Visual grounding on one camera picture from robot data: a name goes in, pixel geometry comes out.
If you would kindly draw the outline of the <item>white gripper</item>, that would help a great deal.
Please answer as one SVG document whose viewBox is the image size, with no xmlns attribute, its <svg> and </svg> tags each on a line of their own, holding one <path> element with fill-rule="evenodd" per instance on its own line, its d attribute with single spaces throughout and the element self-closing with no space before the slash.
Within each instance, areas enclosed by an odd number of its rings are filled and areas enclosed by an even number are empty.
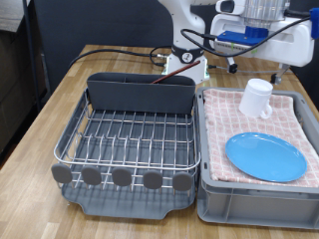
<svg viewBox="0 0 319 239">
<path fill-rule="evenodd" d="M 233 40 L 221 41 L 221 38 L 225 38 L 227 33 L 238 33 L 240 37 L 244 37 L 245 30 L 246 26 L 242 17 L 218 14 L 214 17 L 210 30 L 210 34 L 215 35 L 216 39 L 210 45 L 214 50 L 225 54 L 242 52 L 249 46 L 235 43 Z M 282 76 L 290 69 L 290 66 L 303 67 L 312 60 L 315 41 L 311 37 L 311 30 L 312 22 L 306 20 L 282 31 L 257 48 L 243 54 L 243 57 L 280 63 L 280 70 L 273 74 L 270 80 L 271 84 L 279 85 Z M 227 58 L 226 63 L 227 71 L 235 74 L 237 64 L 234 59 Z"/>
</svg>

